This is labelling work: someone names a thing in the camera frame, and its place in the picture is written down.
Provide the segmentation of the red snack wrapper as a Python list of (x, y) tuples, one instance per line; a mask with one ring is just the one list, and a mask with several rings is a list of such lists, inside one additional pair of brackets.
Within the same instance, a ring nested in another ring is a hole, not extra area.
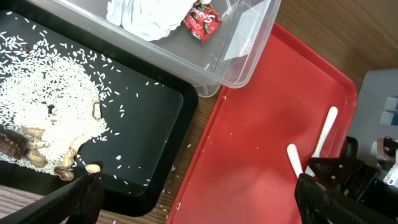
[(203, 44), (223, 23), (211, 3), (202, 4), (200, 1), (193, 4), (183, 21), (190, 33)]

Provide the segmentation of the large crumpled white napkin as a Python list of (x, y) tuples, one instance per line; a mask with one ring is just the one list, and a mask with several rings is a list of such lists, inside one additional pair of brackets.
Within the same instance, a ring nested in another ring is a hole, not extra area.
[(106, 19), (146, 41), (167, 37), (192, 8), (195, 0), (112, 0)]

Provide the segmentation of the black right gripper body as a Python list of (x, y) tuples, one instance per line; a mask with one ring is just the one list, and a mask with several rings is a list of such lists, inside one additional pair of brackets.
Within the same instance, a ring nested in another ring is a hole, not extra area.
[(396, 218), (397, 180), (390, 179), (390, 171), (397, 173), (397, 141), (387, 136), (377, 140), (377, 166), (356, 158), (358, 146), (355, 138), (347, 137), (340, 157), (310, 159), (312, 175), (358, 203)]

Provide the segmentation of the white plastic spoon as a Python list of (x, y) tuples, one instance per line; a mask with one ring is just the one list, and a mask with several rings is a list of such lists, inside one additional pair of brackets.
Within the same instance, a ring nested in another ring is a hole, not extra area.
[(311, 158), (319, 158), (320, 157), (320, 152), (322, 150), (322, 147), (326, 141), (326, 138), (335, 122), (335, 119), (337, 117), (338, 114), (338, 108), (335, 106), (332, 106), (329, 111), (328, 114), (325, 118), (325, 122), (324, 125), (322, 127), (321, 133), (320, 133), (320, 137), (318, 139), (315, 151), (313, 152)]

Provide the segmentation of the grey dishwasher rack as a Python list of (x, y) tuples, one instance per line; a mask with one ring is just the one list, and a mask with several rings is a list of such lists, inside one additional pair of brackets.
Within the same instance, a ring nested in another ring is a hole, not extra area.
[(397, 139), (397, 69), (371, 70), (363, 80), (349, 137), (358, 141), (358, 159), (377, 164), (377, 140)]

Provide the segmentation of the red serving tray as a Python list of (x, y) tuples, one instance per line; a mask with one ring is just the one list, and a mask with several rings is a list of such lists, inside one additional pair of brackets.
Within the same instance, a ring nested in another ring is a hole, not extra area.
[(351, 79), (275, 24), (248, 84), (222, 89), (167, 221), (300, 223), (287, 146), (306, 164), (335, 106), (321, 155), (339, 156), (357, 101)]

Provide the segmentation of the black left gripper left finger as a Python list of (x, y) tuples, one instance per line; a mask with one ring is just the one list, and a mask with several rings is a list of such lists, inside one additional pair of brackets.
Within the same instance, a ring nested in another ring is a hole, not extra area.
[(104, 187), (96, 174), (86, 174), (40, 200), (4, 217), (1, 224), (96, 223)]

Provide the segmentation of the black waste tray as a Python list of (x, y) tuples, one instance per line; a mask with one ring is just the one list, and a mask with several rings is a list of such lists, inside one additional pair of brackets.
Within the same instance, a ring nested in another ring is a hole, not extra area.
[(112, 93), (102, 114), (105, 141), (87, 142), (85, 162), (101, 166), (103, 208), (138, 217), (156, 205), (198, 106), (185, 80), (113, 45), (105, 28), (55, 1), (2, 1), (1, 30), (33, 44), (41, 37), (70, 55), (83, 49), (112, 60), (90, 70), (103, 72)]

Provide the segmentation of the rice and food leftovers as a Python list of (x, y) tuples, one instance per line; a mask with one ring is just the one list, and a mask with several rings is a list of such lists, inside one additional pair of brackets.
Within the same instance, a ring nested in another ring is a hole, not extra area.
[(99, 60), (112, 65), (83, 49), (63, 55), (46, 37), (29, 44), (1, 30), (2, 161), (65, 182), (78, 170), (100, 175), (101, 166), (80, 152), (109, 133), (102, 109), (112, 91), (103, 72), (90, 70)]

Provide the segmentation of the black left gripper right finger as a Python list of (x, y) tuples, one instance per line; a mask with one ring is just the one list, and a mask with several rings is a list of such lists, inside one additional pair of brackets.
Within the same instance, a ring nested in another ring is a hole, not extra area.
[(307, 174), (298, 177), (295, 201), (301, 221), (306, 224), (397, 223), (397, 220), (350, 199)]

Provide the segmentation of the white plastic fork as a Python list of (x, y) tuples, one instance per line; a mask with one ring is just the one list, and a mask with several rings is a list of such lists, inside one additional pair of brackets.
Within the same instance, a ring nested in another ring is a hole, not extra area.
[(291, 143), (287, 146), (287, 155), (290, 164), (295, 172), (295, 175), (298, 178), (299, 175), (303, 173), (303, 169), (299, 158), (298, 150), (295, 144)]

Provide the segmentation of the clear plastic waste bin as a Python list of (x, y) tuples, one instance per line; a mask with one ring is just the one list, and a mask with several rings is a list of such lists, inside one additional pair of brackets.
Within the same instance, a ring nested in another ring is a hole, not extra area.
[(280, 0), (213, 1), (221, 26), (206, 41), (185, 24), (145, 41), (105, 18), (109, 1), (33, 1), (33, 5), (190, 82), (200, 96), (221, 85), (241, 88), (252, 77), (271, 34)]

